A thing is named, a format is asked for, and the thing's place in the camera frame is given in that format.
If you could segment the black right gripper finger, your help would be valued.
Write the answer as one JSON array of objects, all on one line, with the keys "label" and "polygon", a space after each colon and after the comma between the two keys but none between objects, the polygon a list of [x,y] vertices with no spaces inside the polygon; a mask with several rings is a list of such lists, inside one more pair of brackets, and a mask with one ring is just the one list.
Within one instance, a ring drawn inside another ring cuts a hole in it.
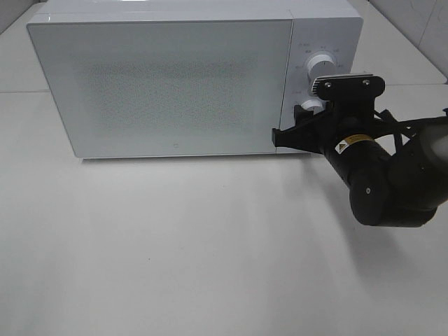
[{"label": "black right gripper finger", "polygon": [[331,116],[328,105],[319,112],[313,109],[305,109],[299,104],[293,108],[294,128],[299,130],[329,130],[331,128]]},{"label": "black right gripper finger", "polygon": [[272,143],[276,148],[290,148],[320,154],[316,131],[312,122],[302,122],[288,129],[272,128]]}]

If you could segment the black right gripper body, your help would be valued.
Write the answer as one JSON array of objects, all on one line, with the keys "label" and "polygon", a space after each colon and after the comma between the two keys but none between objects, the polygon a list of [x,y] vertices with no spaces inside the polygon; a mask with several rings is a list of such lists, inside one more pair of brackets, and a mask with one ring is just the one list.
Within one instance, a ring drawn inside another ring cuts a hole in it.
[{"label": "black right gripper body", "polygon": [[329,144],[355,134],[373,136],[375,99],[385,91],[383,78],[373,74],[366,79],[332,80],[320,83],[317,97],[328,105],[331,116],[329,130],[315,130],[321,153]]}]

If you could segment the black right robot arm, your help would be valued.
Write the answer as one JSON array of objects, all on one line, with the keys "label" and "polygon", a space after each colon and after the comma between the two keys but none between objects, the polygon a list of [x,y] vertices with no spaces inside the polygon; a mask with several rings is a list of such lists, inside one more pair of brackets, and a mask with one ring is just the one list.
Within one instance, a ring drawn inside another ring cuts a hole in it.
[{"label": "black right robot arm", "polygon": [[384,90],[371,73],[318,77],[311,91],[322,112],[295,106],[294,126],[273,129],[272,142],[323,155],[359,223],[417,228],[447,201],[447,117],[396,120],[375,110]]}]

